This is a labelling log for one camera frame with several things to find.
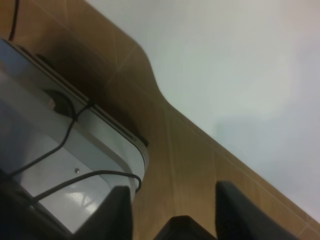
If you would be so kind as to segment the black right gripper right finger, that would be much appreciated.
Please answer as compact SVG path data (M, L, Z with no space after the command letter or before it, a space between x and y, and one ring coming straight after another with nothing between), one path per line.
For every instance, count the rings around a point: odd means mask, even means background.
M215 204L215 229L219 240L297 239L229 181L216 183Z

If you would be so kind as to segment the silver robot base platform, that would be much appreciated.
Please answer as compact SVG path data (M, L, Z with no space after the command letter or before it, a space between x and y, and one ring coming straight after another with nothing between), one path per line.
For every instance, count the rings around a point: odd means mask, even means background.
M39 57L0 41L0 183L31 199L80 178L31 205L41 221L74 234L113 188L141 189L147 144Z

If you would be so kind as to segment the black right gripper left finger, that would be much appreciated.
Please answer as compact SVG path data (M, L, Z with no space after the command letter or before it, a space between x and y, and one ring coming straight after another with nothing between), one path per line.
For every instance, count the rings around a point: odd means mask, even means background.
M131 240L133 216L130 190L112 189L99 208L72 235L73 240Z

